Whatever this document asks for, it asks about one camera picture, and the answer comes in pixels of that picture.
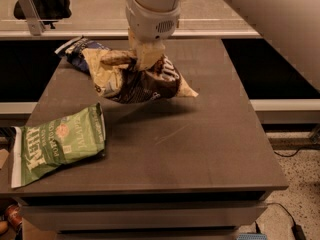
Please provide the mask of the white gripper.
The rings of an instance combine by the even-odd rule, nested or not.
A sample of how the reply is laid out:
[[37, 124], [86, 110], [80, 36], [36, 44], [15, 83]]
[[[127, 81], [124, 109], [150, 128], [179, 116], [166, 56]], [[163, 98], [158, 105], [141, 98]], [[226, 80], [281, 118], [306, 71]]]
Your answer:
[[139, 71], [150, 69], [164, 54], [162, 40], [175, 31], [180, 0], [126, 0], [129, 45]]

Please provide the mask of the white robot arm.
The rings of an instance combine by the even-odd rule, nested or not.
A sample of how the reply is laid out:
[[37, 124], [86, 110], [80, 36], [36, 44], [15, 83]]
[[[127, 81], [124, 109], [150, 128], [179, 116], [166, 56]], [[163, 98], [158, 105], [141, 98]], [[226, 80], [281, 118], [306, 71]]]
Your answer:
[[[142, 42], [175, 31], [180, 0], [126, 0], [130, 30]], [[320, 89], [320, 0], [223, 0], [316, 89]]]

